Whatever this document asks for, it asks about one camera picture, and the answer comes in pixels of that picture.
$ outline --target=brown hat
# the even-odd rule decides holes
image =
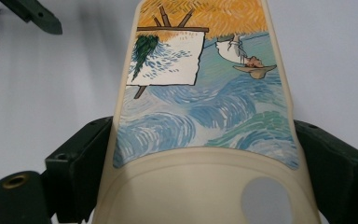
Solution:
[[[254,79],[261,79],[266,76],[266,73],[276,68],[277,65],[265,66],[265,67],[245,67],[245,66],[234,66],[235,69],[238,69],[242,72],[250,73],[251,77]]]

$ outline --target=yellow wheat field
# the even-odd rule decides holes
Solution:
[[[163,6],[171,26],[178,24],[187,12],[194,9],[186,27],[208,27],[206,38],[223,35],[252,34],[267,31],[266,19],[260,0],[146,0],[141,7],[139,27],[156,26],[154,17],[161,24],[163,20],[159,7]],[[170,34],[142,31],[138,35],[158,35],[160,40]]]

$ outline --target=white table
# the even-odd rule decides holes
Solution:
[[[138,0],[44,0],[63,35],[1,6],[0,178],[112,116]],[[269,0],[295,119],[358,148],[358,1]]]

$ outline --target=printed illustration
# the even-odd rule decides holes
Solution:
[[[181,147],[246,150],[298,168],[259,0],[147,0],[114,166]]]

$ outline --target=bolt hole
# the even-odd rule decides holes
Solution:
[[[16,175],[4,183],[5,189],[14,189],[23,185],[28,179],[27,175]]]
[[[56,158],[62,161],[68,160],[68,156],[65,153],[58,154]]]
[[[315,126],[313,124],[308,125],[308,127],[312,128],[312,129],[318,129],[318,126]]]

